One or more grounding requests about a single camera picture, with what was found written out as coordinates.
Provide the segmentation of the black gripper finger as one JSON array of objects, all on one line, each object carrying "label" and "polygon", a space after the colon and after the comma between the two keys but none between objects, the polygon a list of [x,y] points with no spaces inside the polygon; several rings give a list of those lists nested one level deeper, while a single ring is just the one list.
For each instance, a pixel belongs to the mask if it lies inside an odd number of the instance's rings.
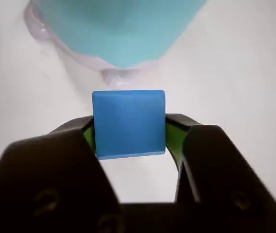
[{"label": "black gripper finger", "polygon": [[276,233],[276,201],[223,129],[166,114],[166,145],[178,165],[175,201],[211,233]]},{"label": "black gripper finger", "polygon": [[85,132],[92,116],[10,144],[0,158],[0,233],[122,233],[116,194]]}]

